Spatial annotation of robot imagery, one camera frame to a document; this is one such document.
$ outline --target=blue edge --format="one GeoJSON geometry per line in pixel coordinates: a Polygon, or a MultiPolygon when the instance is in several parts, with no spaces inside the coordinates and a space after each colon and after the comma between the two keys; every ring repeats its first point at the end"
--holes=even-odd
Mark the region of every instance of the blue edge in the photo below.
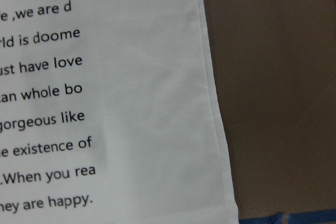
{"type": "MultiPolygon", "coordinates": [[[[285,214],[239,220],[239,224],[282,224],[285,214]]],[[[336,209],[286,215],[288,224],[314,224],[336,221],[336,209]]]]}

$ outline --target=blue strip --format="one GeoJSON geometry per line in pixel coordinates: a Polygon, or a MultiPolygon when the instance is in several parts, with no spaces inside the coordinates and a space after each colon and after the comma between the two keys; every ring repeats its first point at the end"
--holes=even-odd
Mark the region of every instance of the blue strip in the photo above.
{"type": "Polygon", "coordinates": [[[284,214],[270,217],[239,220],[239,224],[282,224],[284,214]]]}
{"type": "Polygon", "coordinates": [[[336,221],[336,209],[288,215],[288,224],[314,224],[336,221]]]}

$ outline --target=brown surface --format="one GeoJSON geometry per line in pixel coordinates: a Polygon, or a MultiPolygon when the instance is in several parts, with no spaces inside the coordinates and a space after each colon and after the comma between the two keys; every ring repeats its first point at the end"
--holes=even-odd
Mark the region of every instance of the brown surface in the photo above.
{"type": "Polygon", "coordinates": [[[205,0],[240,218],[336,208],[335,0],[205,0]]]}

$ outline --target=blue tape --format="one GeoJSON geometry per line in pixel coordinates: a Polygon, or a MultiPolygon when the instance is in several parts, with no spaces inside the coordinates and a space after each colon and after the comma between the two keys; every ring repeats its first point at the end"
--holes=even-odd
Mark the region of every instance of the blue tape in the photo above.
{"type": "Polygon", "coordinates": [[[288,224],[314,224],[336,221],[336,209],[288,215],[288,224]]]}
{"type": "Polygon", "coordinates": [[[239,220],[239,224],[282,224],[285,214],[278,214],[270,217],[239,220]]]}

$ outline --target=brown cardboard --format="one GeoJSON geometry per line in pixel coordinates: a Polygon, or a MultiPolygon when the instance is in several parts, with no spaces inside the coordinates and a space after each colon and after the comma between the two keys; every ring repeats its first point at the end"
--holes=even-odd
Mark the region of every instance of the brown cardboard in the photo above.
{"type": "Polygon", "coordinates": [[[240,218],[336,208],[335,0],[204,0],[240,218]]]}

